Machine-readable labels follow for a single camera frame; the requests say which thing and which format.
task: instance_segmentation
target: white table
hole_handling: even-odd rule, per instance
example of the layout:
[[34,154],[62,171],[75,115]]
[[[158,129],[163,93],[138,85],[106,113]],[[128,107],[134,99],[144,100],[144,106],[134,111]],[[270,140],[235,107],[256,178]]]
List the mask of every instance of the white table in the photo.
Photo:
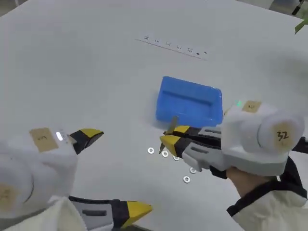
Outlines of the white table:
[[[297,23],[232,0],[30,0],[0,19],[0,138],[100,128],[72,195],[150,203],[138,225],[154,231],[241,230],[225,211],[239,198],[228,180],[158,154],[157,93],[172,76],[221,89],[224,108],[248,97],[306,111],[308,29],[294,36]],[[206,47],[208,60],[134,40],[147,32]],[[307,187],[308,159],[293,157]]]

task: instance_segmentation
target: number label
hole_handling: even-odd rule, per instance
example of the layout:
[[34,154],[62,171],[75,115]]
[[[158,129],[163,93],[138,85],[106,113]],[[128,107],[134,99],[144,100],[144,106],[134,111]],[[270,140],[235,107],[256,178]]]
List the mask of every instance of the number label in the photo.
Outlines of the number label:
[[260,106],[261,106],[261,102],[248,100],[243,106],[242,111],[256,113]]
[[49,128],[33,129],[29,133],[40,153],[59,148]]
[[0,210],[11,210],[17,195],[17,191],[12,186],[0,184]]
[[285,139],[289,138],[287,131],[277,131],[277,136],[279,137],[278,141],[281,141],[282,139],[285,140]]
[[289,151],[293,146],[292,130],[288,123],[279,123],[274,126],[274,146],[279,151]]

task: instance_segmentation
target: person's hand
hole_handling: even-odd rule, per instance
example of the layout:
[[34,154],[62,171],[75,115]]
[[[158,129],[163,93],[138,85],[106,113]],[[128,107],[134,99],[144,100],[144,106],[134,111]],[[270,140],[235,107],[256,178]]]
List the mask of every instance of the person's hand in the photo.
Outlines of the person's hand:
[[271,180],[269,177],[260,177],[231,167],[227,170],[227,177],[233,182],[241,197],[261,184]]

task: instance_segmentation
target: handwritten number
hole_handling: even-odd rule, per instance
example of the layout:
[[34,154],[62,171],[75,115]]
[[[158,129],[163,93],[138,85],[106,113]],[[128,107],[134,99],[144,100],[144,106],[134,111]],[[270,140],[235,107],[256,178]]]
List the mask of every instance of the handwritten number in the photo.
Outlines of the handwritten number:
[[286,131],[278,131],[277,132],[277,137],[279,138],[278,141],[281,141],[282,139],[289,138],[288,133]]
[[39,141],[41,141],[41,140],[43,140],[43,139],[47,140],[47,137],[46,137],[46,136],[38,137],[38,140],[39,140]]

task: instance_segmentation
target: blue plastic tray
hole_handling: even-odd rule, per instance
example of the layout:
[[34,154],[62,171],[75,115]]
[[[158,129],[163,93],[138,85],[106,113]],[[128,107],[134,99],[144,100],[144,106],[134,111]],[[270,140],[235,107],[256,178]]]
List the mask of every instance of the blue plastic tray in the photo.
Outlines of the blue plastic tray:
[[214,127],[222,122],[222,96],[217,88],[165,76],[156,105],[156,119],[178,125]]

